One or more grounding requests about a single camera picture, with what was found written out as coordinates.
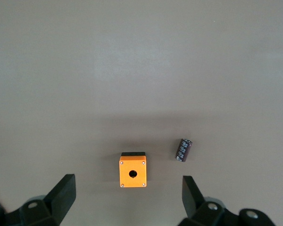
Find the dark purple cylindrical capacitor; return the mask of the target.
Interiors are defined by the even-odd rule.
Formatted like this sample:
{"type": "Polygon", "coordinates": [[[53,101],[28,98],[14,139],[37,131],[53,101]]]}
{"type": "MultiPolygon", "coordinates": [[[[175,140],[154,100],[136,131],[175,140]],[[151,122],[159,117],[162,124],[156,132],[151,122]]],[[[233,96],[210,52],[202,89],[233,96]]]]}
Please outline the dark purple cylindrical capacitor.
{"type": "Polygon", "coordinates": [[[180,162],[186,162],[192,144],[193,142],[191,140],[181,139],[176,150],[175,158],[180,162]]]}

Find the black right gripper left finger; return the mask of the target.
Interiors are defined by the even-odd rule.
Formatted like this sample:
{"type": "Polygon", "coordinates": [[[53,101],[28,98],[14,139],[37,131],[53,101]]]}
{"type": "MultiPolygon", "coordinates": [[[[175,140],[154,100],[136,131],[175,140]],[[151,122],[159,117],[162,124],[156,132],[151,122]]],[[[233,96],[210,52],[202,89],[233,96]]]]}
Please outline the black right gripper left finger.
{"type": "Polygon", "coordinates": [[[75,175],[66,174],[47,195],[31,198],[10,213],[0,207],[0,226],[60,226],[75,199],[75,175]]]}

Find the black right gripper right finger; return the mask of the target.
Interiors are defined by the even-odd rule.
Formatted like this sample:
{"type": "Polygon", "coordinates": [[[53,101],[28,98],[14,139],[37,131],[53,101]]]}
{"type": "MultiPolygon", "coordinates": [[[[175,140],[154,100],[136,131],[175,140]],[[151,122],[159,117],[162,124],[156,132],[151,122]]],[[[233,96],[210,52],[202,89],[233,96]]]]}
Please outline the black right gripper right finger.
{"type": "Polygon", "coordinates": [[[187,217],[178,226],[276,226],[265,213],[242,209],[233,214],[217,199],[205,199],[191,176],[183,176],[182,201],[187,217]]]}

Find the orange box with round hole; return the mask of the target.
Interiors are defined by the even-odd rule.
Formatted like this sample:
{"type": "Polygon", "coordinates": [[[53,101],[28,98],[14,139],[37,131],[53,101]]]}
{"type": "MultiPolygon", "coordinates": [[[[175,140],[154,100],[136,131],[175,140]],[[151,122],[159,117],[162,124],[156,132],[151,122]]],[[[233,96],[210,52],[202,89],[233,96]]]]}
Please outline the orange box with round hole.
{"type": "Polygon", "coordinates": [[[147,186],[147,158],[145,152],[122,152],[119,159],[121,188],[147,186]]]}

